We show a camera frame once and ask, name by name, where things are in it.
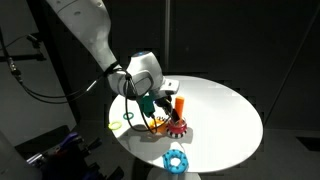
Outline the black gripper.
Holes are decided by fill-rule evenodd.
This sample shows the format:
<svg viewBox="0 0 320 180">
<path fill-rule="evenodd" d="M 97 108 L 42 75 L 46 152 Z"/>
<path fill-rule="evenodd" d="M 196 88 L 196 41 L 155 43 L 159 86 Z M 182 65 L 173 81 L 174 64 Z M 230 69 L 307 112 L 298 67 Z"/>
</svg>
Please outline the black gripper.
<svg viewBox="0 0 320 180">
<path fill-rule="evenodd" d="M 155 104 L 158 107 L 164 107 L 165 113 L 171 118 L 171 120 L 176 123 L 180 117 L 177 111 L 171 105 L 172 98 L 170 96 L 165 96 L 155 100 Z"/>
</svg>

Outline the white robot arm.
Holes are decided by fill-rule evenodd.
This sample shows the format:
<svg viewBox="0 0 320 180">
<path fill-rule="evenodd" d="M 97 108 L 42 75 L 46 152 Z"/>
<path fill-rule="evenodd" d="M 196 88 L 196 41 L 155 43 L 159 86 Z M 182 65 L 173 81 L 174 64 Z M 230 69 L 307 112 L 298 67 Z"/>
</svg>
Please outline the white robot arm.
<svg viewBox="0 0 320 180">
<path fill-rule="evenodd" d="M 134 54 L 127 69 L 121 67 L 109 47 L 111 20 L 103 0 L 45 1 L 93 56 L 113 92 L 136 101 L 148 94 L 168 116 L 172 115 L 170 98 L 178 92 L 179 81 L 163 76 L 156 56 L 150 51 Z"/>
</svg>

